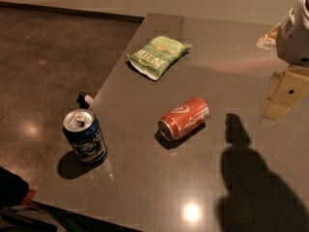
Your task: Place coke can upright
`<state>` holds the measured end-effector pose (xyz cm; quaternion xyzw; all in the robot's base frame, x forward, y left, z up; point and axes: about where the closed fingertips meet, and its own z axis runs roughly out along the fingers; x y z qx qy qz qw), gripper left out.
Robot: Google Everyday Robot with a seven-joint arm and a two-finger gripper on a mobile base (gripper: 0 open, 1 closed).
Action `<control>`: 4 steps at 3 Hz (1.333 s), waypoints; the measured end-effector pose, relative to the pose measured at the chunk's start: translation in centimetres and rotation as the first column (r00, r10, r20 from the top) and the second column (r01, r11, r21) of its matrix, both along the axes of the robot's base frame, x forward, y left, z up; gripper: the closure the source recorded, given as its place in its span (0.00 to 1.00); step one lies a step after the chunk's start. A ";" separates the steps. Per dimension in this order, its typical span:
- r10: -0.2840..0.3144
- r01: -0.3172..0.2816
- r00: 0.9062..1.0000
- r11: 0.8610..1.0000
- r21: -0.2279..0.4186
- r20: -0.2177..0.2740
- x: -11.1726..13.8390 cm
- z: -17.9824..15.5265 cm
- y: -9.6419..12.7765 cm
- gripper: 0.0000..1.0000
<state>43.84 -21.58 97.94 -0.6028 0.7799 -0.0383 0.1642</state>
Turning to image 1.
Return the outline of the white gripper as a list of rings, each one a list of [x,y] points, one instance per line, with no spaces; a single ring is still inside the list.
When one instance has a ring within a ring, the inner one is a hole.
[[[256,46],[270,50],[277,47],[278,57],[292,65],[269,78],[266,99],[260,110],[260,124],[274,126],[309,94],[309,0],[297,0],[294,6]]]

